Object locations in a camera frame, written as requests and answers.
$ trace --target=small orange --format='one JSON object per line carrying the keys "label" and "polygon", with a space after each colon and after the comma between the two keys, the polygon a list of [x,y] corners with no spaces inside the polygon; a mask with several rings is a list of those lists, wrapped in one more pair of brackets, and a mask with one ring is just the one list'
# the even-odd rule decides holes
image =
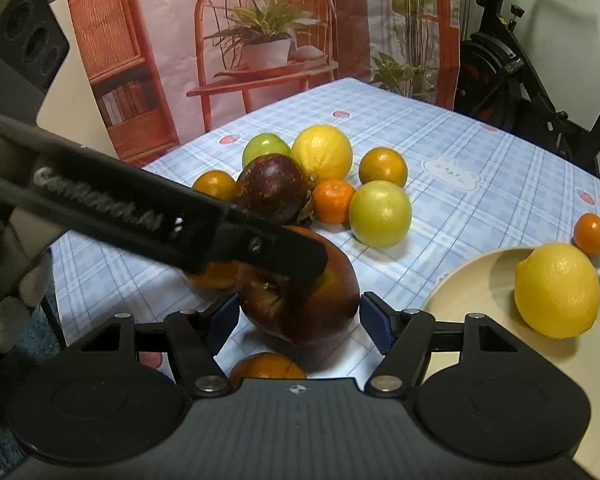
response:
{"label": "small orange", "polygon": [[229,374],[229,380],[234,388],[240,386],[244,378],[306,379],[306,374],[283,355],[262,352],[238,361]]}
{"label": "small orange", "polygon": [[238,262],[211,262],[204,274],[186,273],[187,279],[197,286],[225,290],[235,285],[238,278]]}
{"label": "small orange", "polygon": [[235,198],[235,180],[224,171],[207,171],[191,187],[218,200],[233,202]]}
{"label": "small orange", "polygon": [[325,180],[314,189],[314,213],[320,222],[342,224],[349,219],[355,188],[344,180]]}
{"label": "small orange", "polygon": [[391,148],[374,148],[360,161],[358,176],[360,182],[366,184],[373,180],[386,180],[396,186],[404,187],[407,183],[407,163],[400,153]]}
{"label": "small orange", "polygon": [[573,229],[573,241],[589,258],[600,256],[600,217],[585,213]]}
{"label": "small orange", "polygon": [[[224,171],[207,171],[191,187],[218,200],[233,202],[235,198],[235,180]],[[211,262],[203,274],[186,273],[186,276],[194,285],[224,290],[235,285],[238,262]]]}

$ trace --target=wooden chair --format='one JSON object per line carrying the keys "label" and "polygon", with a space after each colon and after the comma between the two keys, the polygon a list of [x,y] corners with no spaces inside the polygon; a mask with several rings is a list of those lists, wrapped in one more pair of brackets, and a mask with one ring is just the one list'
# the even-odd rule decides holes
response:
{"label": "wooden chair", "polygon": [[244,110],[249,113],[253,110],[250,90],[266,86],[279,85],[291,81],[298,82],[300,91],[309,88],[309,81],[313,76],[326,74],[334,80],[334,70],[338,63],[333,60],[333,25],[335,23],[335,6],[333,0],[277,0],[296,2],[310,11],[312,15],[322,20],[325,27],[311,27],[309,35],[299,34],[296,40],[297,46],[310,44],[321,49],[326,54],[326,63],[323,66],[314,67],[302,72],[295,72],[276,77],[254,80],[237,80],[233,77],[213,77],[207,80],[205,57],[209,54],[216,66],[224,67],[225,70],[234,69],[240,63],[239,52],[223,52],[219,40],[205,39],[219,30],[229,27],[232,22],[228,19],[226,7],[247,6],[250,0],[197,0],[194,8],[193,23],[196,49],[196,62],[198,68],[198,86],[187,92],[188,97],[200,96],[202,101],[202,117],[205,123],[205,132],[211,130],[211,96],[228,92],[242,92]]}

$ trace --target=glove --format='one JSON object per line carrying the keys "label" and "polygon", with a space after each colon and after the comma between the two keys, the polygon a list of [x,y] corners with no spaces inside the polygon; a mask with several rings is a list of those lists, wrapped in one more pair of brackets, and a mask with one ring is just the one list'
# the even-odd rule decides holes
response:
{"label": "glove", "polygon": [[0,210],[0,353],[4,354],[20,339],[45,295],[52,277],[49,245],[65,229],[19,208],[5,211],[0,204]]}

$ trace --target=apple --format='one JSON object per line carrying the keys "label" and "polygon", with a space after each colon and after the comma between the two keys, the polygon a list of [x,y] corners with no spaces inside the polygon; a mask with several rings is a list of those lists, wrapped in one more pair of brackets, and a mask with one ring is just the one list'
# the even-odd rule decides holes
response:
{"label": "apple", "polygon": [[252,160],[259,156],[278,153],[289,156],[291,149],[289,145],[276,134],[259,134],[251,139],[242,152],[242,168],[246,168]]}
{"label": "apple", "polygon": [[313,283],[302,283],[240,264],[240,306],[259,329],[293,345],[327,341],[343,332],[358,311],[356,273],[347,255],[326,238],[301,227],[287,228],[324,245],[328,257],[325,271]]}

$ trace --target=plant pot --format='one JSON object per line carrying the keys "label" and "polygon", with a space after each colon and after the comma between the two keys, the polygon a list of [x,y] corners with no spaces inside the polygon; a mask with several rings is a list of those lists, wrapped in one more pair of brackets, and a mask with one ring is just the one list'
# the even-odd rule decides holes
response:
{"label": "plant pot", "polygon": [[240,60],[246,63],[251,70],[277,68],[286,65],[290,48],[291,40],[243,45]]}

